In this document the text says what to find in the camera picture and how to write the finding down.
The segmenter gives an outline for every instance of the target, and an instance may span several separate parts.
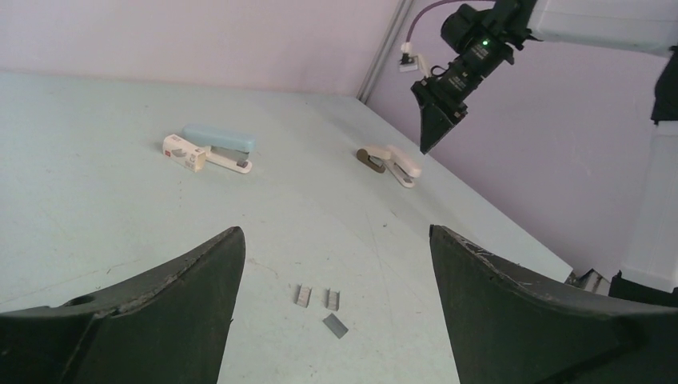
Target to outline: wall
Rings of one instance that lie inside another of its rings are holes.
[[[355,94],[397,0],[0,0],[0,68]]]
[[[431,2],[417,1],[409,20]],[[417,24],[415,51],[432,64],[446,66],[455,57],[440,27],[456,8],[442,6]],[[368,106],[419,142],[409,87],[421,76],[398,74],[399,56],[391,52]],[[639,207],[653,87],[666,60],[539,42],[515,58],[515,66],[503,64],[469,97],[469,116],[432,156],[576,272],[594,267],[609,277],[619,269]]]

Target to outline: table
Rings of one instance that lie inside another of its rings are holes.
[[[189,122],[255,134],[252,172],[164,157]],[[240,226],[223,383],[455,382],[432,223],[556,280],[571,272],[354,98],[0,73],[0,132],[0,311],[59,306]],[[360,164],[368,144],[412,155],[417,186]],[[313,287],[306,309],[299,283]],[[321,322],[326,288],[341,292],[342,339]]]

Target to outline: purple wall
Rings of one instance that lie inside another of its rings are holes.
[[[431,2],[416,2],[409,20]],[[455,57],[440,27],[456,8],[430,12],[415,29],[414,50],[431,65]],[[368,106],[419,142],[409,87],[421,75],[397,72],[403,40]],[[500,66],[469,97],[469,116],[432,156],[577,273],[596,268],[609,277],[619,269],[639,206],[653,88],[666,60],[547,42],[528,42],[515,58],[515,66]]]

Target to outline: small white box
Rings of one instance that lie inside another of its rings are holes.
[[[185,166],[193,172],[198,172],[205,166],[207,153],[199,146],[187,142],[176,134],[171,134],[162,142],[162,152],[168,158]]]

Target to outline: gray staple strip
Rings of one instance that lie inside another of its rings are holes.
[[[327,290],[327,299],[325,303],[328,310],[339,310],[339,292]]]
[[[322,321],[328,328],[331,330],[337,338],[343,338],[344,335],[349,331],[348,328],[344,325],[341,320],[334,316],[334,314],[329,314],[325,320]]]
[[[311,299],[311,288],[301,285],[297,286],[297,299],[294,302],[298,306],[308,308],[310,299]]]

